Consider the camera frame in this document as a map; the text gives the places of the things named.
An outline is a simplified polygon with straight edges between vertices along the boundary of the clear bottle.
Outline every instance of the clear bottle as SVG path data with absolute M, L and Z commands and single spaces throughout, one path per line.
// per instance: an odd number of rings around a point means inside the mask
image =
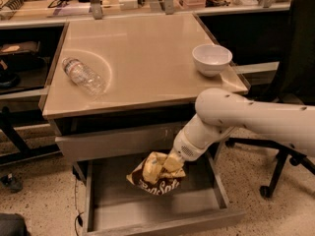
M 99 96 L 105 92 L 104 78 L 80 60 L 72 57 L 65 58 L 62 61 L 62 67 L 71 81 L 89 95 Z

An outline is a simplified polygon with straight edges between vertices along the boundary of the open drawer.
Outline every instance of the open drawer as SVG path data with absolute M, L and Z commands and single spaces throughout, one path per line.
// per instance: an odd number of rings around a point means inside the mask
M 187 163 L 181 185 L 163 196 L 151 195 L 126 180 L 146 156 L 90 161 L 83 235 L 180 235 L 230 226 L 244 215 L 228 208 L 210 154 Z

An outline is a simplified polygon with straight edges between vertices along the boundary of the black wheel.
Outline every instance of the black wheel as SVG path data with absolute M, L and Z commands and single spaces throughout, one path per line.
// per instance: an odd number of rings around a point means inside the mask
M 270 198 L 272 196 L 269 186 L 261 186 L 259 191 L 263 198 Z
M 289 163 L 292 164 L 293 166 L 297 166 L 300 162 L 296 158 L 292 157 L 289 159 Z
M 230 140 L 227 140 L 225 142 L 225 145 L 228 147 L 228 148 L 233 148 L 235 146 L 235 142 L 232 142 Z

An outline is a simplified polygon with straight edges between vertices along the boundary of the water bottle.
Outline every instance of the water bottle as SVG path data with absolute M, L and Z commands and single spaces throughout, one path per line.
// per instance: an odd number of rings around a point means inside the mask
M 105 92 L 104 78 L 80 60 L 72 57 L 66 58 L 62 61 L 62 67 L 71 81 L 89 95 L 99 96 Z

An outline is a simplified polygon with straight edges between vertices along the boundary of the drawer front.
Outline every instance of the drawer front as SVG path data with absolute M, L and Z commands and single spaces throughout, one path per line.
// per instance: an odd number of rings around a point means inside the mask
M 147 154 L 90 162 L 84 235 L 180 235 L 237 223 L 242 211 L 228 208 L 221 180 L 208 154 L 187 163 L 181 185 L 163 196 L 126 181 Z
M 71 162 L 151 150 L 170 149 L 183 123 L 168 123 L 57 137 L 56 143 Z

